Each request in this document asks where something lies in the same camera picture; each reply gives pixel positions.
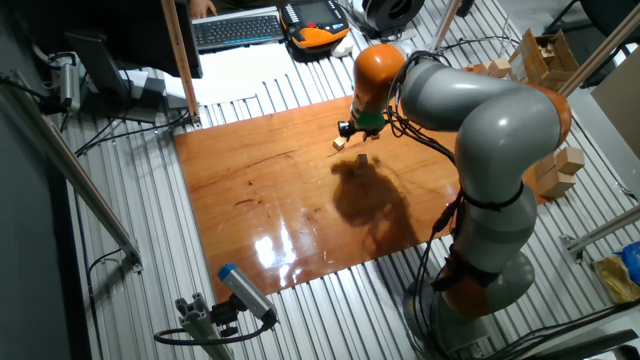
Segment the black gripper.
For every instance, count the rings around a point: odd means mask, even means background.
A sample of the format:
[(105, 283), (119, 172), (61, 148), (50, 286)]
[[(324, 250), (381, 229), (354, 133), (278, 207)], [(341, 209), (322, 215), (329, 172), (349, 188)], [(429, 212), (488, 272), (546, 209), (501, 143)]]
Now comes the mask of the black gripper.
[(356, 133), (363, 134), (363, 141), (375, 139), (379, 137), (380, 127), (358, 127), (351, 121), (339, 121), (337, 123), (339, 136), (344, 139), (350, 139)]

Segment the person right hand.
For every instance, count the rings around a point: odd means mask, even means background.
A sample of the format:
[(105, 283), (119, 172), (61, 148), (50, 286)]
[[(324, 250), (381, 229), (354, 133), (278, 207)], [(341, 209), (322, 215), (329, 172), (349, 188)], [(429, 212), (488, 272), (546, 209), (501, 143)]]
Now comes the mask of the person right hand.
[(217, 15), (217, 9), (211, 0), (189, 0), (189, 8), (192, 19)]

